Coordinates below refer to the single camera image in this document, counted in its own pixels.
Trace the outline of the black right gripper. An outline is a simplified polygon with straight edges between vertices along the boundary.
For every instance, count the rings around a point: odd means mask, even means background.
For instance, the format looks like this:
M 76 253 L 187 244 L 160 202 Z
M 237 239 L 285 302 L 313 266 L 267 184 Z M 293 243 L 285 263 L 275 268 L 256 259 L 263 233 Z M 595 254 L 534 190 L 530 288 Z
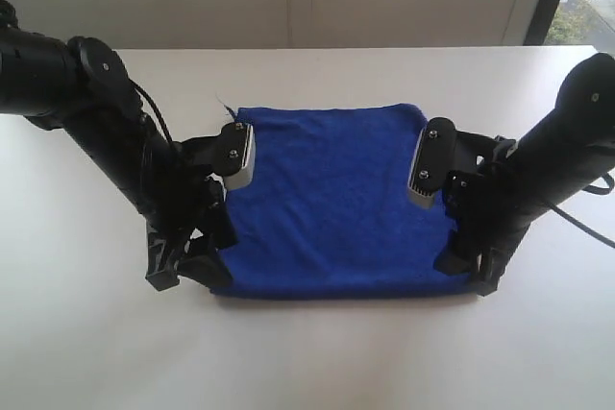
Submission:
M 481 253 L 477 293 L 494 293 L 528 226 L 517 228 L 507 221 L 517 191 L 513 173 L 506 165 L 518 147 L 516 140 L 477 133 L 455 136 L 453 163 L 444 187 L 446 215 L 456 228 L 449 232 L 433 269 L 446 276 L 472 272 Z

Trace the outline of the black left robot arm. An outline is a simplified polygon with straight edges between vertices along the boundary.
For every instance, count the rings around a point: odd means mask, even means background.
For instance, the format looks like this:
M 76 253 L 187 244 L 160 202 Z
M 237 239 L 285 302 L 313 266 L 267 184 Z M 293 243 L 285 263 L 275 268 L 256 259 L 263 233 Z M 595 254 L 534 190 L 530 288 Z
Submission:
M 119 55 L 93 37 L 64 42 L 20 29 L 1 5 L 1 110 L 64 130 L 145 219 L 147 281 L 157 290 L 190 278 L 211 289 L 233 278 L 220 251 L 237 237 L 222 179 L 243 159 L 246 129 L 174 141 Z

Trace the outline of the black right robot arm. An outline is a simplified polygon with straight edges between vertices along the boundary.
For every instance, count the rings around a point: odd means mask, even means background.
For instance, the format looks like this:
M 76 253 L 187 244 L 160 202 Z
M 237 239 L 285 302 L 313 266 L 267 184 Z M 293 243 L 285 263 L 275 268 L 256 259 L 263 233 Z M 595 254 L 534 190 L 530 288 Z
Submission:
M 433 267 L 495 292 L 531 224 L 614 168 L 614 59 L 597 53 L 519 140 L 454 133 L 443 202 L 455 220 Z

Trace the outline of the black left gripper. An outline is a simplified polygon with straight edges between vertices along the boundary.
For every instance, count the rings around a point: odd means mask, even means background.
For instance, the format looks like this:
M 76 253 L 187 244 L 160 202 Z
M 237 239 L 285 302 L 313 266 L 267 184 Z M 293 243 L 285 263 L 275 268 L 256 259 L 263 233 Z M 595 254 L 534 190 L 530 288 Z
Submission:
M 177 286 L 179 276 L 208 288 L 225 288 L 233 277 L 218 251 L 185 247 L 196 229 L 219 249 L 235 244 L 235 230 L 225 205 L 227 187 L 213 177 L 235 172 L 235 149 L 228 137 L 193 137 L 169 143 L 159 135 L 144 145 L 138 192 L 146 219 L 145 279 L 157 290 Z

